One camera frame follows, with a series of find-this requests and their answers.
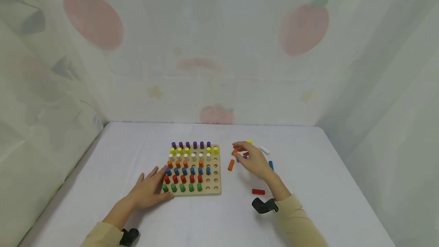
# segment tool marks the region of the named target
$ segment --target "orange peg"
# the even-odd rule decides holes
[[[227,168],[229,171],[232,171],[233,169],[233,164],[235,164],[235,161],[232,159],[229,163],[229,167]]]

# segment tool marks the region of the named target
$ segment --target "black wrist strap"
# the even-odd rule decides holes
[[[128,232],[127,230],[122,229],[122,232],[123,232],[123,236],[119,242],[119,245],[131,247],[131,245],[133,245],[133,242],[139,236],[139,230],[133,228],[130,229],[130,231]]]
[[[274,210],[277,213],[279,210],[277,205],[274,203],[274,198],[271,198],[266,203],[263,203],[263,201],[257,197],[252,202],[252,206],[258,213],[268,213],[271,210]]]

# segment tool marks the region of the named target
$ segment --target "left hand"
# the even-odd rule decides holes
[[[171,192],[159,193],[161,191],[159,186],[162,185],[166,168],[167,166],[164,166],[158,171],[159,167],[156,166],[146,177],[144,173],[141,173],[137,183],[125,197],[133,204],[134,209],[150,207],[173,198],[174,195]]]

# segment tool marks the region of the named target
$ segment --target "fabric backdrop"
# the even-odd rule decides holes
[[[396,245],[438,246],[438,4],[0,0],[1,244],[114,120],[321,126]]]

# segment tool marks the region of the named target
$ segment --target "white peg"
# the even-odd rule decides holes
[[[268,151],[264,146],[260,146],[260,148],[264,153],[266,153],[267,155],[270,154],[270,151]]]

